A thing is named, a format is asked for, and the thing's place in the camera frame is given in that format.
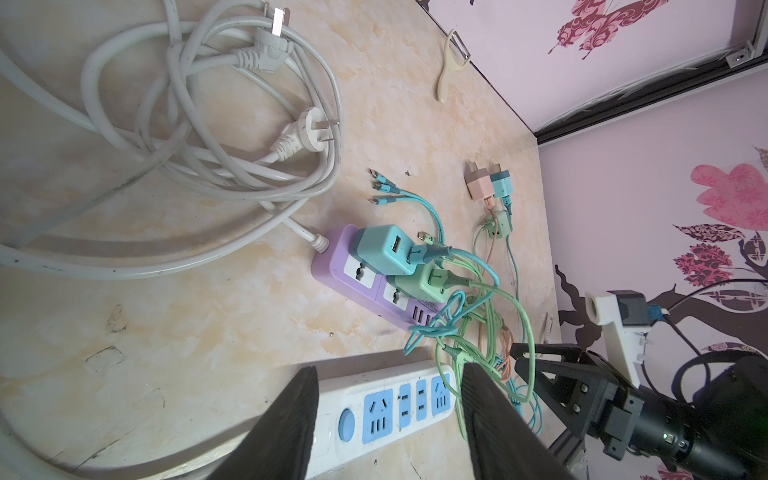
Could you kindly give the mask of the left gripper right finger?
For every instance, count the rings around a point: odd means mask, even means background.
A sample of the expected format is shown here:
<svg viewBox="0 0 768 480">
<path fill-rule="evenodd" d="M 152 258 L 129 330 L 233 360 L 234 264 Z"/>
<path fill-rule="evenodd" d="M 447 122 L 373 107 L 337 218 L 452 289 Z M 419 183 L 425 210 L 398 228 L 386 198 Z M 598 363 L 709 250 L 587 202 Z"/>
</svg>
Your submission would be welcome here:
<svg viewBox="0 0 768 480">
<path fill-rule="evenodd" d="M 570 479 L 476 363 L 463 367 L 461 405 L 476 479 Z"/>
</svg>

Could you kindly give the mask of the pink charger plug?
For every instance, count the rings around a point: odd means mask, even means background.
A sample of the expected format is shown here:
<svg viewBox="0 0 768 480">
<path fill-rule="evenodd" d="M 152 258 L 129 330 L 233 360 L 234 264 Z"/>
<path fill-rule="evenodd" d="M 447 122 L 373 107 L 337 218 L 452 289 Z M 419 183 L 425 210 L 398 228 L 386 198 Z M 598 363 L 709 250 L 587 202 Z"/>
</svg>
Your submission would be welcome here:
<svg viewBox="0 0 768 480">
<path fill-rule="evenodd" d="M 464 181 L 473 201 L 487 201 L 494 197 L 495 190 L 487 168 L 480 168 L 475 162 L 467 162 Z"/>
</svg>

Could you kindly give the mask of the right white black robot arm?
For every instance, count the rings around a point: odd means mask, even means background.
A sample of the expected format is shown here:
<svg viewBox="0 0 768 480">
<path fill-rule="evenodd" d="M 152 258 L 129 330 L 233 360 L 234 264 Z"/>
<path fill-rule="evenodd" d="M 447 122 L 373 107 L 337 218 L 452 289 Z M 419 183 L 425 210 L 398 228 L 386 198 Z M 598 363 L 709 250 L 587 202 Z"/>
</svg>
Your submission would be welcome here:
<svg viewBox="0 0 768 480">
<path fill-rule="evenodd" d="M 599 354 L 575 345 L 523 343 L 510 355 L 576 437 L 600 440 L 620 461 L 628 453 L 656 457 L 696 479 L 767 476 L 767 360 L 749 351 L 703 354 L 684 364 L 667 397 L 635 387 Z"/>
</svg>

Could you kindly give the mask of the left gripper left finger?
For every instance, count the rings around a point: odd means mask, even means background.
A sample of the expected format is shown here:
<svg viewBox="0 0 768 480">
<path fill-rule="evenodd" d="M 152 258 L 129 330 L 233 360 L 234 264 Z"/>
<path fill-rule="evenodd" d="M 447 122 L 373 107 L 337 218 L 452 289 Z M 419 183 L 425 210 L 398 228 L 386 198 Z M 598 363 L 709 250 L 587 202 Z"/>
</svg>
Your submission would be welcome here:
<svg viewBox="0 0 768 480">
<path fill-rule="evenodd" d="M 211 479 L 304 479 L 314 442 L 319 380 L 300 369 Z"/>
</svg>

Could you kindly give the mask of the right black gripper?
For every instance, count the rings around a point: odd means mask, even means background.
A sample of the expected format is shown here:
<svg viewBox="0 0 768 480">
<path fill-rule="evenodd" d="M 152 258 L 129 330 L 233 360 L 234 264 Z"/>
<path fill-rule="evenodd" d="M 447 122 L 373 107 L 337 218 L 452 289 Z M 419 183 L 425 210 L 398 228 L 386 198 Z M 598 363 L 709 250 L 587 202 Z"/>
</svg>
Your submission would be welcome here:
<svg viewBox="0 0 768 480">
<path fill-rule="evenodd" d="M 603 443 L 615 460 L 627 454 L 656 457 L 696 479 L 748 479 L 747 461 L 715 436 L 694 409 L 612 382 L 596 354 L 569 344 L 515 343 L 515 371 L 575 436 Z"/>
</svg>

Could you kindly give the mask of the dark teal charger plug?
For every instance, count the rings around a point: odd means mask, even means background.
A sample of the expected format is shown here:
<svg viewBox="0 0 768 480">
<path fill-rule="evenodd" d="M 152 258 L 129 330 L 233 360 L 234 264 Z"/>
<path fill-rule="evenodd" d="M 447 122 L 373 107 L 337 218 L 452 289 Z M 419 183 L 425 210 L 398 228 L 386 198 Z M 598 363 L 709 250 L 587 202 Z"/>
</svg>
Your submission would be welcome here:
<svg viewBox="0 0 768 480">
<path fill-rule="evenodd" d="M 502 206 L 511 211 L 511 195 L 513 185 L 510 172 L 503 170 L 500 164 L 493 164 L 490 169 L 490 180 L 494 191 L 494 198 L 499 200 Z"/>
</svg>

